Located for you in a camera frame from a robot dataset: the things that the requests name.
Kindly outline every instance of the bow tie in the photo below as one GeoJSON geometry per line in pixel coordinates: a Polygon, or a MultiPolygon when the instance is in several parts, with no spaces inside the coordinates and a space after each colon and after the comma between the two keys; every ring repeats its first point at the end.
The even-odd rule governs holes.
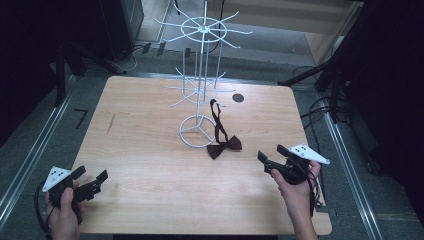
{"type": "Polygon", "coordinates": [[[208,150],[209,155],[211,156],[212,159],[215,160],[215,158],[217,158],[222,151],[224,151],[224,149],[228,148],[231,150],[241,150],[242,146],[241,146],[241,142],[240,140],[236,137],[233,136],[230,140],[228,140],[228,135],[224,130],[224,126],[222,126],[221,120],[219,115],[221,114],[221,109],[219,108],[219,104],[217,103],[216,106],[218,108],[218,116],[215,114],[215,112],[213,111],[213,105],[216,102],[215,99],[212,99],[210,102],[211,105],[211,110],[212,110],[212,116],[216,122],[216,126],[215,126],[215,139],[216,142],[218,143],[218,145],[208,145],[206,148],[208,150]],[[219,131],[221,131],[224,136],[225,136],[225,142],[220,142],[219,141],[219,131]]]}

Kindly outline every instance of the human hand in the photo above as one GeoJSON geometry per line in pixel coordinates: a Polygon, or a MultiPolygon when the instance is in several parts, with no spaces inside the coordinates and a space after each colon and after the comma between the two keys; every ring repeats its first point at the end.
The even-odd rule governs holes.
{"type": "MultiPolygon", "coordinates": [[[[317,178],[321,169],[321,165],[315,161],[310,161],[311,169],[309,178],[317,178]]],[[[287,212],[292,221],[311,218],[310,215],[310,186],[307,181],[298,185],[291,185],[286,182],[284,177],[276,169],[271,170],[272,177],[278,184],[281,196],[284,198],[287,206],[287,212]]],[[[316,182],[311,180],[312,187],[316,182]]]]}
{"type": "Polygon", "coordinates": [[[80,237],[78,220],[72,210],[72,200],[74,191],[72,188],[66,188],[60,198],[60,209],[53,207],[49,200],[49,193],[45,194],[46,212],[48,214],[48,224],[51,229],[53,239],[76,240],[80,237]]]}

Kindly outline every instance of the hand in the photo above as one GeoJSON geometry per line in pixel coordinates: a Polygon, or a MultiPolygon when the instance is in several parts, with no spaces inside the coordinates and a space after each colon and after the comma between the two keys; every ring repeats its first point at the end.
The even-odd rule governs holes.
{"type": "MultiPolygon", "coordinates": [[[[317,178],[321,165],[315,161],[311,161],[310,165],[309,177],[311,179],[317,178]]],[[[291,185],[286,182],[278,170],[272,169],[271,174],[278,184],[281,196],[286,202],[287,212],[293,222],[296,239],[318,239],[311,220],[310,187],[308,182],[304,181],[298,185],[291,185]]],[[[316,182],[311,180],[311,183],[315,187],[316,182]]]]}
{"type": "Polygon", "coordinates": [[[60,209],[53,208],[49,201],[49,193],[45,194],[46,212],[49,216],[48,224],[51,229],[51,235],[54,240],[76,240],[80,237],[78,228],[78,220],[74,211],[72,210],[72,200],[74,198],[74,191],[72,188],[66,188],[60,199],[60,209]]]}

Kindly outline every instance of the gray floor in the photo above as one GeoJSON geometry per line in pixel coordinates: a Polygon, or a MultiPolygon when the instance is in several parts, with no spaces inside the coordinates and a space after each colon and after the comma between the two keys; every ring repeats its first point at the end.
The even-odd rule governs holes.
{"type": "MultiPolygon", "coordinates": [[[[190,12],[189,9],[198,11],[196,10],[198,8],[189,5],[189,3],[193,3],[191,1],[180,0],[178,2],[182,10],[187,10],[187,12],[190,12]]],[[[181,16],[171,9],[168,22],[173,21],[173,19],[177,21],[176,19],[180,18],[181,16]]],[[[248,26],[235,25],[234,28],[236,27],[239,27],[238,30],[250,29],[248,26]]],[[[256,27],[252,27],[252,29],[261,32],[261,34],[238,36],[233,41],[242,48],[234,49],[231,53],[228,53],[230,52],[228,51],[229,55],[223,56],[221,66],[227,72],[223,81],[275,84],[277,81],[290,79],[293,75],[308,69],[308,67],[299,69],[298,67],[313,65],[302,33],[289,31],[285,33],[283,30],[256,27]],[[280,35],[274,36],[276,34],[274,32],[277,31],[280,32],[278,34],[282,34],[288,40],[275,40],[282,37],[280,35]],[[270,42],[264,42],[263,37],[271,36],[271,32],[273,37],[267,38],[270,42]]],[[[164,38],[172,36],[172,34],[175,34],[175,32],[165,29],[164,38]]],[[[163,55],[160,56],[157,56],[157,49],[154,48],[146,54],[137,51],[134,54],[137,65],[134,68],[135,62],[132,56],[117,64],[123,68],[133,68],[128,71],[131,76],[152,76],[149,73],[155,73],[155,76],[167,74],[160,76],[174,77],[176,75],[175,67],[181,67],[181,53],[177,52],[181,49],[178,48],[182,47],[173,46],[169,43],[163,55]]],[[[191,61],[190,64],[193,64],[193,56],[187,61],[191,61]]],[[[63,106],[63,115],[51,129],[50,140],[40,143],[41,151],[34,152],[31,148],[40,132],[43,132],[43,127],[48,122],[52,112],[55,111],[53,108],[55,91],[39,104],[37,109],[28,116],[0,149],[0,164],[2,166],[0,169],[0,194],[2,197],[10,195],[10,192],[16,194],[16,201],[12,199],[8,202],[6,201],[8,198],[3,198],[0,203],[0,210],[10,210],[10,212],[6,211],[6,214],[1,216],[0,239],[43,239],[34,213],[34,191],[39,182],[46,177],[52,165],[60,165],[64,168],[72,167],[102,89],[110,76],[108,72],[89,61],[87,61],[87,67],[88,71],[84,77],[75,77],[69,81],[70,95],[63,106]],[[77,126],[82,116],[75,109],[88,110],[88,115],[79,128],[77,126]],[[27,171],[20,171],[21,166],[30,167],[25,168],[28,169],[27,171]],[[9,188],[11,184],[14,186],[21,180],[23,181],[21,189],[9,188]]],[[[310,77],[292,87],[301,114],[309,112],[311,104],[320,96],[328,96],[328,93],[315,92],[312,87],[314,82],[315,78],[310,77]]],[[[303,121],[304,125],[309,122],[307,118],[303,121]]],[[[370,236],[367,231],[367,224],[364,224],[364,215],[360,211],[361,206],[358,205],[358,199],[355,198],[354,192],[358,189],[352,187],[350,175],[346,174],[346,164],[344,163],[346,155],[339,152],[336,147],[329,125],[331,124],[328,124],[325,116],[320,121],[315,122],[316,138],[311,128],[306,129],[308,144],[317,149],[317,139],[321,154],[331,160],[331,164],[323,168],[323,188],[333,231],[328,236],[321,236],[320,239],[424,239],[423,227],[416,218],[403,187],[390,176],[375,176],[369,173],[365,157],[360,151],[352,129],[346,124],[338,123],[333,127],[336,127],[341,133],[343,144],[347,149],[348,161],[352,164],[355,176],[357,176],[362,188],[359,190],[363,190],[365,194],[366,203],[369,203],[369,209],[372,210],[372,214],[376,218],[382,237],[373,238],[370,236]]],[[[280,236],[279,238],[283,240],[293,239],[293,236],[280,236]]],[[[112,239],[112,236],[83,234],[82,239],[112,239]]]]}

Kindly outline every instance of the floor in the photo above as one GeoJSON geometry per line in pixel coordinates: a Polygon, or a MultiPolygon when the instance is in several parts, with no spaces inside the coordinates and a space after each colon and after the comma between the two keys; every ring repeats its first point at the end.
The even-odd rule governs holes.
{"type": "MultiPolygon", "coordinates": [[[[201,12],[203,1],[179,0],[178,3],[181,10],[194,15],[201,12]]],[[[171,7],[166,20],[177,23],[184,17],[171,7]]],[[[227,71],[224,81],[275,84],[314,66],[303,33],[236,24],[231,27],[253,33],[231,38],[240,49],[223,48],[221,66],[227,71]]],[[[178,31],[165,27],[162,39],[177,35],[178,31]]],[[[175,67],[181,66],[180,51],[185,47],[177,41],[170,42],[159,54],[160,41],[151,41],[150,51],[142,53],[148,43],[138,41],[136,49],[140,50],[115,64],[123,69],[132,68],[128,71],[129,76],[177,77],[175,67]]],[[[212,57],[217,58],[217,54],[211,54],[212,57]]],[[[88,60],[86,64],[88,71],[84,77],[70,77],[68,98],[59,108],[52,108],[55,101],[55,92],[52,92],[0,149],[3,169],[0,176],[0,239],[43,237],[34,214],[34,190],[52,165],[72,167],[98,98],[111,75],[88,60]],[[85,119],[76,109],[87,110],[85,119]],[[48,140],[40,141],[39,137],[48,140]]],[[[329,96],[328,92],[314,90],[315,81],[312,76],[292,86],[301,114],[310,112],[317,99],[329,96]]],[[[325,106],[325,101],[318,104],[325,106]]],[[[350,126],[342,122],[333,124],[325,114],[302,119],[305,126],[310,120],[314,122],[313,128],[305,129],[309,146],[319,149],[332,161],[323,168],[322,186],[333,231],[320,239],[424,239],[423,227],[402,186],[390,176],[368,172],[350,126]]],[[[101,240],[112,239],[112,236],[83,234],[81,238],[101,240]]],[[[293,236],[279,236],[279,239],[293,239],[293,236]]]]}

